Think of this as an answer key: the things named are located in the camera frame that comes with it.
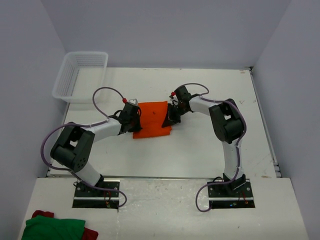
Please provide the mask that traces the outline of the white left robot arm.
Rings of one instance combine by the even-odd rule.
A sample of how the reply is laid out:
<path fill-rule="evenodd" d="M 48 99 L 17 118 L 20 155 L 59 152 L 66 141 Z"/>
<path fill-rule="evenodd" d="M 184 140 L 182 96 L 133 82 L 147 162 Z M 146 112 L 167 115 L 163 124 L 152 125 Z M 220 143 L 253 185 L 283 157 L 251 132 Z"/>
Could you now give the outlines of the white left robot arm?
<path fill-rule="evenodd" d="M 86 190 L 97 197 L 103 193 L 102 175 L 89 163 L 93 144 L 108 137 L 134 133 L 142 129 L 141 108 L 132 101 L 126 102 L 119 114 L 93 125 L 67 123 L 54 143 L 50 157 L 86 185 Z"/>

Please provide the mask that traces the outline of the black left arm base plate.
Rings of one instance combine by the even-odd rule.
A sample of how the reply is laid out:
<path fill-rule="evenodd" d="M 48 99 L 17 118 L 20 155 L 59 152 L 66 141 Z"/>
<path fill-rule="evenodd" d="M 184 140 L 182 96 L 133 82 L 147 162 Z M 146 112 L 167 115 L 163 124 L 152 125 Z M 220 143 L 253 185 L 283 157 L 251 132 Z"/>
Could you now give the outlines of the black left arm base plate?
<path fill-rule="evenodd" d="M 73 196 L 72 208 L 75 209 L 119 209 L 119 180 L 107 180 L 101 176 L 95 185 L 98 188 L 108 189 L 98 190 L 85 185 L 83 182 L 75 182 L 75 192 Z"/>

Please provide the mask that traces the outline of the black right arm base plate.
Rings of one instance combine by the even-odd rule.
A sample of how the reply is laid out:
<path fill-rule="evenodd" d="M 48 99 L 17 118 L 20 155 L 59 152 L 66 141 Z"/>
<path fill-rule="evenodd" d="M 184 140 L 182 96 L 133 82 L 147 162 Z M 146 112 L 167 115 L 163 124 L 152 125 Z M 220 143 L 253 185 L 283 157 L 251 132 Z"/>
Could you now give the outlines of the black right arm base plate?
<path fill-rule="evenodd" d="M 246 182 L 235 190 L 228 190 L 226 185 L 207 187 L 211 209 L 253 209 L 256 207 L 251 182 Z"/>

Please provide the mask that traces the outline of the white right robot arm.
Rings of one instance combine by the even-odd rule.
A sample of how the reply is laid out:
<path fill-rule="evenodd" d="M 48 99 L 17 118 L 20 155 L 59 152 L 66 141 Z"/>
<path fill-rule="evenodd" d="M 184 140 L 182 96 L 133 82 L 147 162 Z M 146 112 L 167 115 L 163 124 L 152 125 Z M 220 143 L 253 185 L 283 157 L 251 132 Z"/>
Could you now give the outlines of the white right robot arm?
<path fill-rule="evenodd" d="M 213 131 L 221 141 L 224 154 L 224 172 L 222 182 L 223 191 L 233 197 L 241 191 L 246 182 L 242 168 L 241 143 L 247 132 L 247 124 L 240 113 L 235 101 L 213 100 L 205 98 L 206 92 L 191 94 L 187 84 L 177 87 L 170 95 L 171 103 L 167 105 L 167 112 L 162 128 L 173 126 L 181 122 L 181 116 L 186 113 L 201 113 L 210 117 Z"/>

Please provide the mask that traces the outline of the orange t shirt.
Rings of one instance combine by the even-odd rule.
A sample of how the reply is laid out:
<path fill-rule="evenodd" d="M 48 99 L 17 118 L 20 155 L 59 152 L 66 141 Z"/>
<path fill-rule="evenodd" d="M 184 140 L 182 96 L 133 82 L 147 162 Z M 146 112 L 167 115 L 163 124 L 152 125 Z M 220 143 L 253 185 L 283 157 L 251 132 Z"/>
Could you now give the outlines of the orange t shirt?
<path fill-rule="evenodd" d="M 133 139 L 163 137 L 171 134 L 172 127 L 162 127 L 168 110 L 167 101 L 141 102 L 140 124 L 142 129 L 133 133 Z"/>

